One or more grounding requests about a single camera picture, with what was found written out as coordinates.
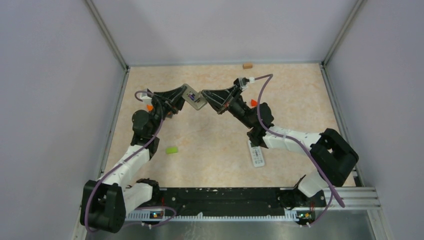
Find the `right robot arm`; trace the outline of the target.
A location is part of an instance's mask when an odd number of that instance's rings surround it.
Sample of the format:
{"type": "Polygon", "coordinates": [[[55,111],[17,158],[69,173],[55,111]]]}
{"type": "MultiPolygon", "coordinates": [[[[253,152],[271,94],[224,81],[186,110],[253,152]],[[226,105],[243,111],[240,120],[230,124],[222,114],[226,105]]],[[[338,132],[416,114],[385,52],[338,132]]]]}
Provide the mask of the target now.
{"type": "Polygon", "coordinates": [[[299,206],[307,206],[314,195],[326,188],[333,197],[341,201],[336,187],[345,184],[359,160],[356,151],[332,128],[322,133],[300,132],[274,125],[269,105],[261,100],[261,88],[257,105],[249,107],[242,98],[242,92],[258,77],[243,77],[234,81],[233,86],[220,90],[202,90],[201,94],[218,113],[231,113],[249,131],[247,136],[254,147],[284,149],[306,155],[315,170],[300,179],[293,192],[293,200],[299,206]]]}

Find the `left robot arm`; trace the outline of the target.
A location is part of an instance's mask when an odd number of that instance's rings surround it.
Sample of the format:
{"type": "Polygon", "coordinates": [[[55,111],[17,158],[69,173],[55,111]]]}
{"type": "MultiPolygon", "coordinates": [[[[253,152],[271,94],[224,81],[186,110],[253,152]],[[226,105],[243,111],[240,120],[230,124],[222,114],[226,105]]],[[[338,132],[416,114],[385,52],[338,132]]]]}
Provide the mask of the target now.
{"type": "Polygon", "coordinates": [[[126,186],[148,163],[158,150],[158,134],[169,114],[177,114],[184,106],[186,85],[164,91],[136,91],[134,96],[152,105],[151,111],[137,110],[131,117],[133,136],[123,157],[98,180],[89,180],[83,187],[80,223],[89,233],[99,230],[116,233],[131,212],[142,203],[154,207],[160,202],[160,193],[148,183],[136,183],[128,193],[132,200],[125,200],[126,186]]]}

